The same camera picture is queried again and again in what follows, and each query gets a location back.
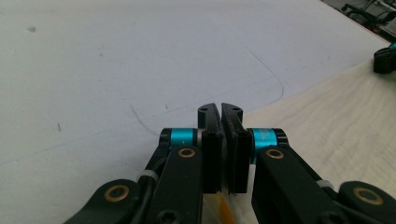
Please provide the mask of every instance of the curved pencil mark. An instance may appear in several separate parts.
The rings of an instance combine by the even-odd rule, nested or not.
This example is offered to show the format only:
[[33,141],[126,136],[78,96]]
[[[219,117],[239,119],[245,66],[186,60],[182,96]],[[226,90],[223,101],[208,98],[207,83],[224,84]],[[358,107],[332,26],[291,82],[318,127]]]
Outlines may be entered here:
[[139,115],[137,114],[136,110],[134,109],[134,107],[132,105],[129,105],[129,107],[132,110],[132,113],[134,113],[134,116],[137,118],[137,121],[139,122],[140,125],[142,125],[149,133],[154,134],[155,136],[160,136],[159,133],[154,132],[153,130],[151,130],[144,122],[143,120],[139,117]]
[[260,62],[260,64],[262,64],[268,71],[270,71],[270,73],[274,76],[274,78],[276,78],[277,82],[278,82],[279,85],[280,85],[280,88],[281,88],[280,96],[277,97],[277,98],[276,98],[274,101],[272,101],[270,104],[272,104],[272,103],[274,103],[274,102],[280,100],[280,99],[283,97],[284,93],[285,93],[285,88],[283,87],[282,81],[281,81],[281,80],[279,79],[279,77],[275,74],[275,72],[273,72],[273,71],[271,70],[271,68],[269,68],[269,67],[262,61],[262,59],[261,59],[259,56],[257,56],[257,54],[255,54],[250,48],[248,48],[247,46],[245,46],[243,43],[242,43],[242,45],[245,47],[245,49],[247,49],[247,50],[250,52],[251,55],[253,55],[254,58],[256,58],[256,59]]

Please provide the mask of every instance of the table surface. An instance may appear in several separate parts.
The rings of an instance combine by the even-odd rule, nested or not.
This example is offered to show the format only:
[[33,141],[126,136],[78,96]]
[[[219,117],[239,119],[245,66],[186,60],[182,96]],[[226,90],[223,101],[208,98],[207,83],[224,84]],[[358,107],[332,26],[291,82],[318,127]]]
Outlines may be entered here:
[[[2,223],[65,221],[104,183],[135,179],[162,128],[196,127],[200,105],[222,102],[247,127],[284,128],[335,185],[395,195],[393,82],[367,65],[389,43],[322,2],[3,1],[0,38]],[[315,87],[361,63],[360,85],[337,76],[336,99]]]

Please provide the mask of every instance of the blue spacer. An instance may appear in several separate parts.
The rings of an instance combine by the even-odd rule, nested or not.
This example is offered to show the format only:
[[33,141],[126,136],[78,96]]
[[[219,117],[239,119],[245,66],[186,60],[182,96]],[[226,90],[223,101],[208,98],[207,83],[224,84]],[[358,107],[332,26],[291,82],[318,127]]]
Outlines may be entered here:
[[172,149],[174,146],[192,146],[193,137],[193,128],[173,128],[169,149]]
[[273,129],[252,128],[254,138],[254,160],[256,164],[257,153],[263,147],[277,146],[277,138]]

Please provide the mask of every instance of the black plastic bracket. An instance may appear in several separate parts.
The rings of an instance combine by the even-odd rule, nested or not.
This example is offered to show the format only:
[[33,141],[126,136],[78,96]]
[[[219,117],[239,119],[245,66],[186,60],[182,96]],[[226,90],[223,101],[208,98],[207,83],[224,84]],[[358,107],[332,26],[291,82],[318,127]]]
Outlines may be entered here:
[[65,224],[126,223],[134,215],[138,201],[139,186],[134,181],[114,180],[100,187]]
[[199,148],[204,154],[204,193],[221,191],[221,150],[223,130],[218,108],[215,104],[198,108],[198,130],[201,132]]
[[[396,223],[396,200],[373,185],[360,181],[343,183],[338,202],[381,223]],[[361,216],[347,215],[353,223],[365,223]]]
[[282,147],[259,151],[252,205],[259,223],[349,223],[305,168]]
[[246,193],[248,170],[253,154],[253,137],[242,126],[243,110],[221,104],[221,122],[227,138],[227,184],[230,193]]
[[202,165],[199,148],[172,149],[154,191],[146,224],[201,223]]
[[374,72],[387,74],[396,70],[396,49],[380,49],[374,54]]

